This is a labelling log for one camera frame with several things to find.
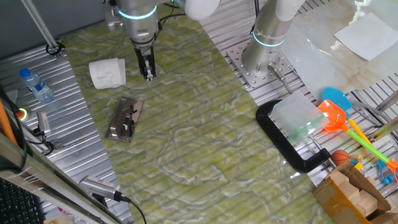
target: blue bottle cap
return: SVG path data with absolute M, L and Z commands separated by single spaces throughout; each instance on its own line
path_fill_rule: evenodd
M 23 68 L 19 71 L 19 75 L 26 78 L 30 75 L 30 70 L 27 68 Z

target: black cable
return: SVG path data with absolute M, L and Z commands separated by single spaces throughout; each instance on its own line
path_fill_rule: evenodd
M 259 11 L 260 11 L 260 5 L 259 5 L 259 1 L 258 1 L 258 0 L 254 0 L 254 9 L 256 10 L 256 18 L 257 18 L 257 16 L 259 15 Z M 253 24 L 253 26 L 251 27 L 250 35 L 253 34 L 254 25 L 255 25 L 255 24 L 256 24 L 256 21 L 254 21 L 254 24 Z
M 166 23 L 166 21 L 167 21 L 168 18 L 170 18 L 170 17 L 177 17 L 177 16 L 186 16 L 185 13 L 173 15 L 174 9 L 176 9 L 176 8 L 179 9 L 179 7 L 174 6 L 174 1 L 173 1 L 173 5 L 170 5 L 170 6 L 172 7 L 172 12 L 171 12 L 168 16 L 165 16 L 165 17 L 159 19 L 159 31 L 157 32 L 157 34 L 155 34 L 154 41 L 153 41 L 153 42 L 151 43 L 151 45 L 142 53 L 142 55 L 144 55 L 151 47 L 153 47 L 153 45 L 154 45 L 154 43 L 155 43 L 157 37 L 159 36 L 160 32 L 163 30 L 163 26 L 164 26 L 164 24 Z
M 164 20 L 164 19 L 168 19 L 168 18 L 171 18 L 171 17 L 177 17 L 177 16 L 186 16 L 186 14 L 185 13 L 181 13 L 181 14 L 168 15 L 168 16 L 165 16 L 165 17 L 161 18 L 159 21 L 162 22 L 162 20 Z
M 46 141 L 46 137 L 45 136 L 42 136 L 42 139 L 43 140 L 41 142 L 33 142 L 33 141 L 30 141 L 30 140 L 26 140 L 26 141 L 31 143 L 31 144 L 36 144 L 36 145 L 44 144 L 45 146 L 47 146 L 49 151 L 47 153 L 44 153 L 44 156 L 48 156 L 54 151 L 54 145 L 51 142 Z
M 254 8 L 256 10 L 256 17 L 257 17 L 259 15 L 259 11 L 260 11 L 259 0 L 254 0 Z
M 137 208 L 137 210 L 139 211 L 139 213 L 141 213 L 142 219 L 144 219 L 144 223 L 147 224 L 147 220 L 145 219 L 144 212 L 142 212 L 142 210 L 138 207 L 138 205 L 136 205 L 134 202 L 132 202 L 131 199 L 129 199 L 128 202 Z
M 163 3 L 163 5 L 168 6 L 168 7 L 172 7 L 173 9 L 180 9 L 178 6 L 174 6 L 174 2 L 173 5 L 167 4 L 167 3 Z

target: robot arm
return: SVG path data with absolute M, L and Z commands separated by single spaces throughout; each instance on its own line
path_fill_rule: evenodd
M 250 74 L 269 74 L 268 65 L 279 63 L 279 52 L 292 19 L 305 0 L 268 0 L 254 25 L 250 44 L 242 54 L 242 63 Z
M 220 0 L 174 0 L 193 20 L 210 17 Z M 120 22 L 130 37 L 141 74 L 148 81 L 156 77 L 153 44 L 159 33 L 157 4 L 165 0 L 105 0 L 104 14 L 110 30 Z

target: small basketball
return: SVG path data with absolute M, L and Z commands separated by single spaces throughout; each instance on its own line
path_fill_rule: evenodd
M 331 154 L 332 161 L 338 165 L 342 165 L 346 162 L 349 162 L 349 154 L 344 150 L 336 150 Z

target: power cord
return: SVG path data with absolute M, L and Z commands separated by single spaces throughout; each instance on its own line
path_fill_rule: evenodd
M 174 2 L 173 5 L 167 4 L 167 3 L 163 3 L 163 5 L 168 6 L 168 7 L 172 7 L 173 9 L 180 9 L 178 6 L 174 6 Z
M 259 15 L 259 11 L 260 11 L 259 0 L 254 0 L 254 9 L 256 10 L 256 18 L 257 18 L 257 16 Z M 253 34 L 255 24 L 256 24 L 256 21 L 254 21 L 254 24 L 253 24 L 253 26 L 251 27 L 250 35 Z
M 180 13 L 180 14 L 168 15 L 168 16 L 161 18 L 159 21 L 162 22 L 163 20 L 167 20 L 168 18 L 177 17 L 177 16 L 186 16 L 186 14 Z
M 30 141 L 30 140 L 26 140 L 26 141 L 31 143 L 31 144 L 36 144 L 36 145 L 44 144 L 45 146 L 47 146 L 50 150 L 49 150 L 49 152 L 44 153 L 43 155 L 44 156 L 48 156 L 54 151 L 54 145 L 51 142 L 46 141 L 46 138 L 47 137 L 45 135 L 43 135 L 41 142 L 33 142 L 33 141 Z
M 131 199 L 129 199 L 126 196 L 121 195 L 121 193 L 120 193 L 120 197 L 117 198 L 117 199 L 119 199 L 119 201 L 123 201 L 123 202 L 127 202 L 127 203 L 132 204 L 139 211 L 139 213 L 141 213 L 141 216 L 142 216 L 142 219 L 144 220 L 144 223 L 147 224 L 147 220 L 145 219 L 144 212 L 142 212 L 142 210 L 138 207 L 138 205 L 136 205 Z

